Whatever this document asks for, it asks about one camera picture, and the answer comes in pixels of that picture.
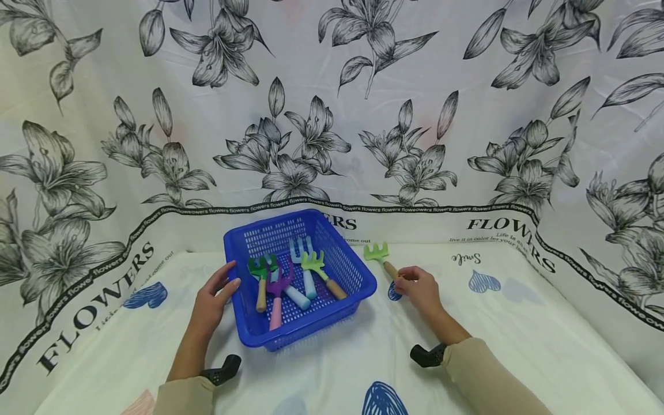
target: garden tool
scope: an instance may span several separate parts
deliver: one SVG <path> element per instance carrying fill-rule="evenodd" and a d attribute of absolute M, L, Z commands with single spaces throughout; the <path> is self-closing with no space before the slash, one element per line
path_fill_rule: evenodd
<path fill-rule="evenodd" d="M 297 247 L 299 248 L 299 256 L 295 254 L 295 242 L 291 239 L 288 241 L 291 252 L 291 260 L 294 264 L 302 263 L 302 254 L 305 252 L 304 246 L 302 244 L 302 238 L 297 239 Z M 313 252 L 313 247 L 311 246 L 311 237 L 307 236 L 307 247 L 309 248 L 309 253 Z M 304 294 L 308 299 L 316 298 L 316 286 L 313 284 L 313 277 L 311 276 L 311 271 L 302 270 L 302 279 L 304 280 Z"/>
<path fill-rule="evenodd" d="M 267 261 L 268 264 L 270 265 L 270 271 L 272 273 L 272 275 L 270 276 L 270 281 L 277 282 L 278 275 L 277 273 L 275 273 L 277 268 L 279 268 L 278 265 L 279 263 L 277 262 L 277 256 L 275 254 L 265 254 L 263 256 L 265 257 L 265 261 Z"/>
<path fill-rule="evenodd" d="M 268 281 L 268 274 L 270 273 L 268 269 L 268 262 L 265 258 L 259 258 L 259 266 L 256 266 L 253 258 L 247 260 L 247 266 L 249 267 L 249 273 L 255 277 L 258 277 L 258 299 L 256 300 L 256 311 L 259 313 L 264 313 L 268 308 L 265 301 L 265 286 Z"/>
<path fill-rule="evenodd" d="M 397 277 L 399 276 L 399 271 L 397 271 L 392 264 L 385 260 L 385 257 L 389 254 L 390 253 L 387 250 L 387 242 L 382 243 L 381 249 L 378 249 L 378 244 L 374 244 L 373 250 L 369 249 L 369 245 L 365 245 L 365 260 L 376 260 L 380 262 L 387 274 L 392 277 L 392 280 L 396 281 Z"/>
<path fill-rule="evenodd" d="M 260 288 L 260 279 L 261 279 L 261 272 L 262 272 L 262 271 L 261 271 L 261 268 L 260 268 L 260 267 L 256 267 L 256 266 L 254 265 L 254 260 L 253 260 L 253 259 L 250 258 L 250 259 L 249 259 L 249 262 L 250 262 L 250 264 L 249 264 L 249 273 L 252 274 L 252 275 L 254 276 L 254 278 L 256 278 L 256 281 L 258 281 L 259 288 Z M 277 270 L 277 267 L 278 267 L 277 262 L 276 262 L 276 261 L 272 262 L 272 263 L 270 264 L 270 271 L 274 273 L 274 271 Z M 288 285 L 286 288 L 284 288 L 284 293 L 286 293 L 286 295 L 288 295 L 288 297 L 289 297 L 290 299 L 292 299 L 293 302 L 294 302 L 295 304 L 297 304 L 297 306 L 298 306 L 302 311 L 306 310 L 306 309 L 309 308 L 309 306 L 311 305 L 311 300 L 309 300 L 308 298 L 306 298 L 306 297 L 304 296 L 304 294 L 302 294 L 301 292 L 299 292 L 299 291 L 297 290 L 297 288 L 295 288 L 295 287 L 293 287 L 293 286 L 291 286 L 291 285 Z"/>
<path fill-rule="evenodd" d="M 272 278 L 270 278 L 266 288 L 268 293 L 274 295 L 274 301 L 272 302 L 272 315 L 270 316 L 270 330 L 278 329 L 282 326 L 282 291 L 288 286 L 288 284 L 290 284 L 294 275 L 293 262 L 290 262 L 290 272 L 286 278 L 282 277 L 281 264 L 279 264 L 276 259 L 272 261 L 272 263 L 276 263 L 278 265 L 277 268 L 279 271 L 278 273 L 272 272 L 272 276 L 277 274 L 277 279 L 273 282 Z"/>
<path fill-rule="evenodd" d="M 302 253 L 302 269 L 303 270 L 311 270 L 314 271 L 320 278 L 323 278 L 323 281 L 325 281 L 325 285 L 327 286 L 327 289 L 330 290 L 330 292 L 337 298 L 337 299 L 344 299 L 348 297 L 345 291 L 343 291 L 343 288 L 339 287 L 339 284 L 335 280 L 332 280 L 326 273 L 325 271 L 322 270 L 322 268 L 325 266 L 323 263 L 323 255 L 325 253 L 321 251 L 321 256 L 320 258 L 316 257 L 316 252 L 311 253 L 311 257 L 307 255 L 306 252 Z"/>

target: basket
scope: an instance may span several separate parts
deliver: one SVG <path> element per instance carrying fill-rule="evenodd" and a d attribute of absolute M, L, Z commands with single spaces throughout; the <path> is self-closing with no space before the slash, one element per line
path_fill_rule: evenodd
<path fill-rule="evenodd" d="M 290 261 L 288 241 L 306 236 L 311 237 L 316 252 L 325 252 L 325 272 L 346 291 L 348 297 L 336 300 L 323 280 L 312 272 L 318 296 L 311 300 L 309 308 L 302 311 L 286 294 L 282 294 L 282 326 L 270 331 L 272 296 L 268 294 L 267 311 L 258 313 L 258 282 L 249 273 L 247 260 L 275 254 L 287 269 Z M 237 261 L 228 274 L 229 280 L 242 280 L 232 300 L 238 334 L 247 347 L 263 346 L 269 351 L 277 351 L 350 317 L 360 302 L 376 291 L 376 278 L 323 214 L 315 209 L 288 213 L 232 229 L 224 235 L 224 249 L 227 261 Z M 295 278 L 291 286 L 304 293 L 299 264 L 295 264 Z"/>

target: right hand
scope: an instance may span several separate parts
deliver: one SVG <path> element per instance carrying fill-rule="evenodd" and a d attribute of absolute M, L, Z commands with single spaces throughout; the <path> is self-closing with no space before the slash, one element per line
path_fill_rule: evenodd
<path fill-rule="evenodd" d="M 401 295 L 407 295 L 425 319 L 445 311 L 440 303 L 438 283 L 434 276 L 418 266 L 401 268 L 394 283 L 394 290 Z"/>

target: green rake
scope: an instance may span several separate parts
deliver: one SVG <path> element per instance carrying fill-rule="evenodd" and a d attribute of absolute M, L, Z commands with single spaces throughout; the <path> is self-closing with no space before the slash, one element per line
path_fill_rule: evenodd
<path fill-rule="evenodd" d="M 396 281 L 397 277 L 399 276 L 399 271 L 397 271 L 396 268 L 390 264 L 390 262 L 385 260 L 385 257 L 387 257 L 389 254 L 390 253 L 387 250 L 387 242 L 382 243 L 382 248 L 379 248 L 378 244 L 374 244 L 373 250 L 369 249 L 369 245 L 365 245 L 365 260 L 376 260 L 380 262 L 387 274 L 392 277 L 392 280 Z"/>

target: white fabric backdrop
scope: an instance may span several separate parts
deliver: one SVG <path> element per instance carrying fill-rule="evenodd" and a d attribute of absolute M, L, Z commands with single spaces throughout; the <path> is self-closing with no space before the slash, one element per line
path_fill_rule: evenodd
<path fill-rule="evenodd" d="M 351 242 L 509 243 L 664 396 L 661 2 L 3 0 L 0 24 L 0 402 L 43 396 L 170 251 L 311 205 Z"/>

